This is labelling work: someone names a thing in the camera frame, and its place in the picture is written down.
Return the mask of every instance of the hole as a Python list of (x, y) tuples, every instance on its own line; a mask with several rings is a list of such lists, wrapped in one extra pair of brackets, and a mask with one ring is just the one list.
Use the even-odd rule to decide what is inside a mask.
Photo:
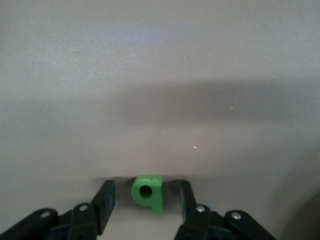
[(144, 199), (148, 199), (152, 195), (152, 189), (149, 186), (140, 187), (140, 191), (139, 192), (140, 192), (141, 197), (143, 197)]

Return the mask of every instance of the gray wall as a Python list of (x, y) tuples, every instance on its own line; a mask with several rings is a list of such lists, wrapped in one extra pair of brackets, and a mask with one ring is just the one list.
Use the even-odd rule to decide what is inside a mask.
[(128, 197), (127, 179), (150, 173), (279, 238), (319, 192), (319, 13), (312, 0), (1, 0), (0, 232), (116, 177), (99, 239), (173, 239), (178, 199), (156, 217)]

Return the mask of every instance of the green object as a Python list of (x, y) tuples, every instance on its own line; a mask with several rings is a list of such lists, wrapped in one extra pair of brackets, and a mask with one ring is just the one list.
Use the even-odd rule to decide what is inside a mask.
[(161, 215), (164, 210), (162, 183), (161, 175), (138, 176), (131, 188), (133, 200), (139, 205), (151, 206), (155, 215)]

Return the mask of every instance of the green plastic part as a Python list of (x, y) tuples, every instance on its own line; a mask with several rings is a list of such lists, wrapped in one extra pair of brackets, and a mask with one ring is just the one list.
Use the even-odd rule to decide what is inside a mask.
[(164, 210), (163, 179), (161, 175), (138, 176), (131, 188), (133, 200), (142, 206), (151, 206), (155, 215), (161, 215)]

